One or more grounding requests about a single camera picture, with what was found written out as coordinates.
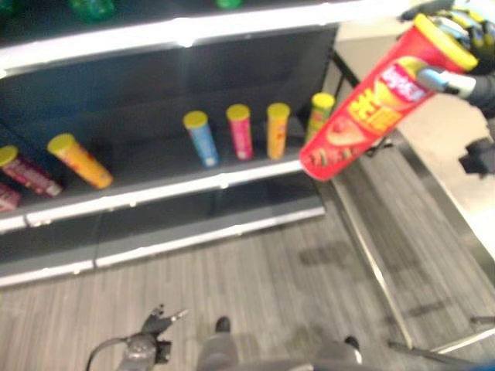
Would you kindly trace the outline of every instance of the pringles can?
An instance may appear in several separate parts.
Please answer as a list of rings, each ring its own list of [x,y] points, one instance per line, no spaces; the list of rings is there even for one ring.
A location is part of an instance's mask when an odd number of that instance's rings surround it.
[[[96,189],[108,187],[114,180],[111,174],[88,153],[72,134],[59,134],[46,146],[48,152],[69,166]]]
[[[50,174],[19,154],[14,145],[0,148],[0,168],[2,171],[39,195],[55,197],[62,187],[53,181]]]
[[[16,191],[0,183],[0,213],[15,210],[20,199],[21,195]]]
[[[268,157],[274,160],[282,158],[285,152],[285,139],[287,138],[287,120],[291,109],[284,103],[273,103],[268,106]]]
[[[312,96],[311,103],[312,109],[306,129],[306,143],[315,136],[330,117],[335,98],[327,93],[316,93]]]
[[[414,26],[300,151],[303,168],[314,179],[330,179],[432,97],[435,92],[416,80],[423,67],[463,73],[477,63],[426,15],[417,15]]]
[[[240,160],[249,160],[254,155],[250,115],[249,107],[243,104],[232,104],[227,109],[234,150]]]
[[[183,117],[201,162],[206,167],[218,165],[218,153],[208,125],[208,116],[202,111],[190,111]]]

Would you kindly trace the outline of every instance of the pink chip can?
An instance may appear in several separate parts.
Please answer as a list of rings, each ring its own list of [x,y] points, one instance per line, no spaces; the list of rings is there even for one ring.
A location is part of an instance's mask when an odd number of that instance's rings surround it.
[[[0,213],[3,211],[11,211],[17,207],[21,195],[9,188],[5,184],[0,183]]]
[[[14,145],[0,148],[0,168],[6,175],[40,195],[55,197],[62,192],[62,187],[47,172],[20,155]]]
[[[243,104],[233,104],[227,109],[227,118],[237,158],[240,160],[253,158],[249,107]]]

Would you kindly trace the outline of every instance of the red chip can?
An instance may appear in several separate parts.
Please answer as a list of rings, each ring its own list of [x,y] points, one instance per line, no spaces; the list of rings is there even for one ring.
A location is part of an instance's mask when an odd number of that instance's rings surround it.
[[[462,73],[477,59],[423,14],[299,153],[304,170],[328,180],[434,95],[416,74],[426,66]]]
[[[21,195],[16,191],[0,183],[0,213],[3,211],[11,211],[17,207]]]
[[[253,142],[251,140],[251,113],[243,104],[232,104],[227,109],[227,118],[232,134],[235,153],[240,160],[253,158]]]
[[[47,172],[20,155],[14,145],[0,148],[0,168],[6,175],[39,195],[55,197],[62,192],[62,187]]]

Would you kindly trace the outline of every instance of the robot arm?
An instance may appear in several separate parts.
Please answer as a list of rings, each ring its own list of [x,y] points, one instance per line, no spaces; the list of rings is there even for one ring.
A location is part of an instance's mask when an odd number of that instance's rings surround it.
[[[453,94],[478,107],[487,121],[490,138],[481,138],[466,146],[467,155],[459,159],[468,174],[495,174],[495,76],[467,76],[435,67],[426,67],[418,81],[442,93]]]
[[[431,90],[456,95],[480,109],[491,138],[467,145],[468,154],[459,161],[467,173],[495,174],[495,6],[487,0],[435,0],[406,11],[401,20],[413,19],[418,13],[430,15],[442,31],[478,59],[470,75],[429,66],[417,78]]]
[[[169,317],[162,317],[163,305],[158,306],[153,309],[137,334],[127,338],[110,339],[97,346],[90,354],[86,371],[90,371],[91,363],[98,352],[119,342],[126,343],[127,347],[117,371],[151,371],[155,364],[167,363],[172,343],[160,341],[158,337],[186,314],[187,310],[182,310]]]

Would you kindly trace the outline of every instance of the can label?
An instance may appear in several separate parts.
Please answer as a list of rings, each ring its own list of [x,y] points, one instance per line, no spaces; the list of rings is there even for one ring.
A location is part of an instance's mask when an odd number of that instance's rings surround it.
[[[309,142],[319,129],[326,123],[332,108],[326,110],[320,107],[313,107],[309,115],[308,128],[306,129],[306,143]]]
[[[314,174],[328,169],[338,172],[366,151],[432,95],[414,78],[415,71],[425,65],[418,58],[401,57],[392,60],[368,84],[361,84],[303,149],[303,165],[312,167]]]
[[[254,152],[249,117],[246,117],[244,120],[231,121],[230,131],[237,158],[240,160],[253,158]]]
[[[0,212],[14,210],[20,199],[16,191],[0,183]]]
[[[287,137],[287,119],[271,119],[268,121],[268,157],[281,158],[285,152]]]
[[[6,175],[40,195],[54,197],[62,192],[62,187],[55,183],[48,173],[20,155],[4,165],[2,170]]]
[[[474,57],[448,36],[443,42],[449,50],[458,48],[459,58],[445,54],[446,49],[429,37],[428,27],[435,28],[435,24],[418,15],[415,26],[402,35],[305,145],[299,158],[306,173],[318,180],[332,178],[432,97],[434,92],[416,81],[418,71],[425,66],[461,73],[463,66],[476,65]]]
[[[207,167],[218,165],[217,148],[211,136],[210,126],[205,124],[200,128],[189,129],[188,132],[203,165]]]
[[[77,142],[70,148],[54,155],[94,188],[107,187],[113,181],[113,177],[107,169]]]

